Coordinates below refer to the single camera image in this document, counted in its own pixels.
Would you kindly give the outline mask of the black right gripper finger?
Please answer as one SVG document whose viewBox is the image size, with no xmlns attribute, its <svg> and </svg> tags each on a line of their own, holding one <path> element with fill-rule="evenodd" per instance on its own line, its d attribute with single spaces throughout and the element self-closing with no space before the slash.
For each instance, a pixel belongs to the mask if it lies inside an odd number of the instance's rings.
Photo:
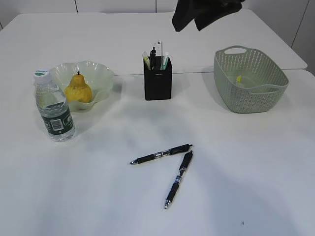
<svg viewBox="0 0 315 236">
<path fill-rule="evenodd" d="M 198 14 L 197 0 L 178 0 L 172 18 L 172 24 L 176 32 L 182 31 Z"/>
<path fill-rule="evenodd" d="M 201 31 L 216 20 L 238 12 L 242 3 L 242 0 L 208 0 L 206 9 L 194 19 L 197 29 Z"/>
</svg>

